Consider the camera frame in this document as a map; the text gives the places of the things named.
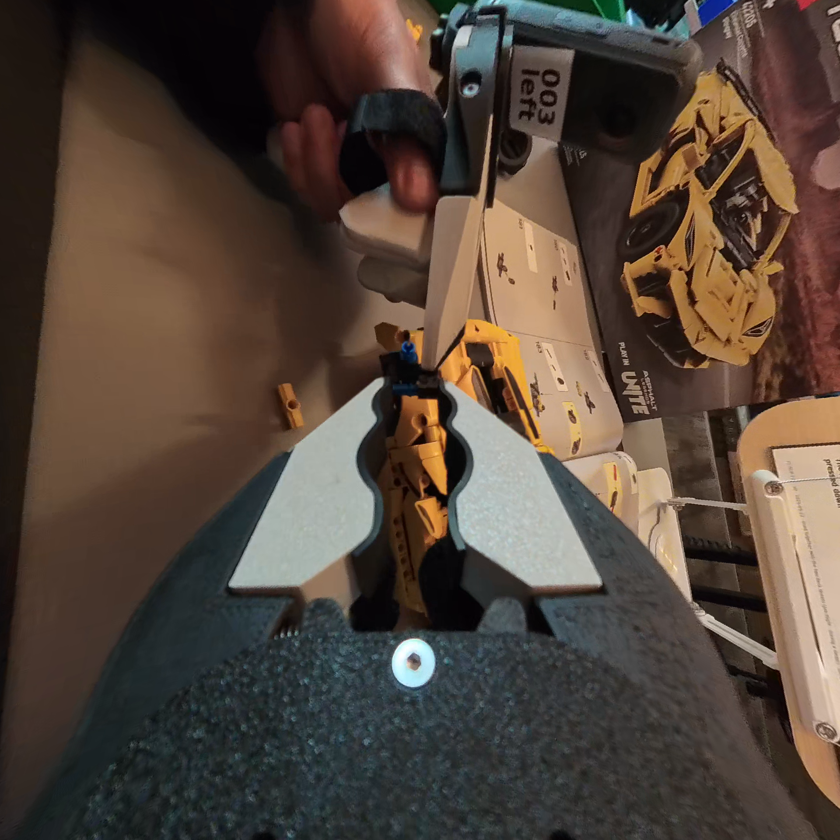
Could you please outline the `building instruction booklet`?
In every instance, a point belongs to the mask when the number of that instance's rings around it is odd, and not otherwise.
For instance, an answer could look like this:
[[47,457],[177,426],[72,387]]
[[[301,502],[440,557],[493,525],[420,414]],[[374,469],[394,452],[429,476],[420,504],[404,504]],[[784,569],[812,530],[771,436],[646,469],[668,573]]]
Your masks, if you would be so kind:
[[637,468],[621,452],[623,421],[593,338],[558,148],[535,140],[501,177],[480,240],[488,320],[517,338],[526,407],[557,459],[630,529]]

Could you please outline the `white document stand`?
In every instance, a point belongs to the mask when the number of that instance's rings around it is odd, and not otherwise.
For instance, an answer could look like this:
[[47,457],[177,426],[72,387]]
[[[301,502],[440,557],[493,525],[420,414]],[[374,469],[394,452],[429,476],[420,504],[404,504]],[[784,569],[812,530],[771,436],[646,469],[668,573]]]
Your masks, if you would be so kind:
[[[838,678],[831,676],[829,654],[816,642],[816,609],[808,603],[804,551],[795,540],[790,508],[794,481],[774,474],[772,454],[778,448],[837,444],[838,396],[833,395],[780,404],[749,423],[737,453],[744,503],[678,498],[663,469],[637,474],[639,514],[647,514],[651,523],[643,542],[664,563],[707,629],[779,672],[796,751],[816,787],[835,806],[839,802]],[[676,519],[677,510],[686,506],[731,509],[749,516],[773,652],[719,622],[691,593]]]

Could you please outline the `yellow toy brick car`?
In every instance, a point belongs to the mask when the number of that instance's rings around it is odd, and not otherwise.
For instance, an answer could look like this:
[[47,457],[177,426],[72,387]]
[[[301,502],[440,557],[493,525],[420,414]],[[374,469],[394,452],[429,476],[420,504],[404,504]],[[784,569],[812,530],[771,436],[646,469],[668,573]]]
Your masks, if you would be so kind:
[[[385,440],[385,463],[377,480],[395,562],[393,594],[401,614],[428,624],[432,613],[422,594],[420,572],[428,551],[448,535],[448,492],[453,483],[445,460],[448,434],[438,398],[420,395],[402,379],[419,361],[423,331],[383,322],[375,334],[385,350],[381,357],[385,371],[397,378],[395,429]],[[535,406],[526,396],[520,340],[512,332],[487,321],[468,320],[464,336],[438,372],[540,453],[554,455],[539,425],[542,405]]]

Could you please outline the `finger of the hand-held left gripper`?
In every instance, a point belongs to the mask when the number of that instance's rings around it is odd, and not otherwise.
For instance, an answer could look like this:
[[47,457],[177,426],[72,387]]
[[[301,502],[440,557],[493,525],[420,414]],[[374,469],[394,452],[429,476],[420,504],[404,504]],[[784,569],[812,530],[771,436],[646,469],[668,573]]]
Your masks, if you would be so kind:
[[441,365],[466,325],[485,209],[483,195],[443,196],[437,203],[423,321],[426,371]]

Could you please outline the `small black brick assembly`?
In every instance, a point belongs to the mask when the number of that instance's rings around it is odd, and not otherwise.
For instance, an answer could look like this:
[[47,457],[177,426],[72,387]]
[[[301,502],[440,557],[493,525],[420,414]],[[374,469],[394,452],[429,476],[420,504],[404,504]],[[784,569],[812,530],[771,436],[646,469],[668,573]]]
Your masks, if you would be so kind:
[[380,355],[381,372],[391,383],[394,396],[431,397],[442,377],[438,368],[424,367],[422,334],[413,337],[407,330],[398,329],[389,350]]

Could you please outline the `person's left hand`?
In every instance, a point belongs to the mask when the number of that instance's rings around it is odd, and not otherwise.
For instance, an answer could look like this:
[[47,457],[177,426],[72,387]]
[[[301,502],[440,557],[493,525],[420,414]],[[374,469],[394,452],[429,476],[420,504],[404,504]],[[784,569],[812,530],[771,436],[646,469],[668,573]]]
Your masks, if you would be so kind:
[[314,214],[337,222],[351,197],[340,177],[340,146],[359,98],[386,89],[433,95],[403,13],[392,1],[279,3],[256,59],[276,119],[268,151]]

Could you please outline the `toy car set box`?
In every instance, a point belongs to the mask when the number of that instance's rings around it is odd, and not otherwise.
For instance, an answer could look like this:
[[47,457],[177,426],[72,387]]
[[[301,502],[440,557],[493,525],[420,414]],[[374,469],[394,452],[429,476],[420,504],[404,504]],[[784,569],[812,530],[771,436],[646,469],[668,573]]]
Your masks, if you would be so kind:
[[839,2],[735,2],[663,143],[559,153],[627,422],[838,392]]

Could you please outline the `grey desk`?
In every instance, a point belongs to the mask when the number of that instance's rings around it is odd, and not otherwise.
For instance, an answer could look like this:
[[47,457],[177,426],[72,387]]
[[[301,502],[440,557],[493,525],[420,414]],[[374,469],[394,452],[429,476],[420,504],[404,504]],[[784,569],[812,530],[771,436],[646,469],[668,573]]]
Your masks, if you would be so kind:
[[49,782],[112,647],[182,546],[379,370],[335,226],[260,192],[162,84],[85,29],[60,100],[54,221],[2,724],[2,838]]

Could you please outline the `printed instruction sheet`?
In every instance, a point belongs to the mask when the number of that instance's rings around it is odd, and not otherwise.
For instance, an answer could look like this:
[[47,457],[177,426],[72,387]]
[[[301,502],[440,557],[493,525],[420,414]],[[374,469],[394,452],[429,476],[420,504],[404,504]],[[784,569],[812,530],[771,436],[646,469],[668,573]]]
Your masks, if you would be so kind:
[[806,600],[826,670],[839,667],[839,443],[775,447]]

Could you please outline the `person's left forearm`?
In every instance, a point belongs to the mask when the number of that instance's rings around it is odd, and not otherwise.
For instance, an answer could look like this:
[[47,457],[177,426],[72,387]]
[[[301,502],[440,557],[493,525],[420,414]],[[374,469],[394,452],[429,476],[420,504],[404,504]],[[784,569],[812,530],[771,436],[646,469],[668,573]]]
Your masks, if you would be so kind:
[[58,2],[106,46],[158,78],[185,116],[235,159],[266,153],[275,124],[257,48],[269,1]]

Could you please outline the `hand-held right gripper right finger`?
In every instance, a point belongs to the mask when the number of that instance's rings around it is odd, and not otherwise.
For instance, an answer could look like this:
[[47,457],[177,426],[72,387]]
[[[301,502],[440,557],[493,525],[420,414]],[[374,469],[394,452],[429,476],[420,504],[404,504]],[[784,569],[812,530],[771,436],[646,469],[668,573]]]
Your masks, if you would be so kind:
[[536,599],[603,592],[603,580],[541,453],[515,426],[444,383],[445,428],[461,468],[447,502],[448,531],[420,571],[429,626],[478,625],[497,599],[527,611]]

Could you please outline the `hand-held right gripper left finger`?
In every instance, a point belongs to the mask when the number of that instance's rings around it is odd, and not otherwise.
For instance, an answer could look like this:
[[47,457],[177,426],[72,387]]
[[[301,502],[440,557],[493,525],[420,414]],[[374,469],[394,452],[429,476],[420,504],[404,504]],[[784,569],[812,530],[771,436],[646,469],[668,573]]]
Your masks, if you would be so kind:
[[289,453],[228,581],[239,595],[334,601],[345,616],[387,567],[377,480],[393,417],[389,380],[374,380]]

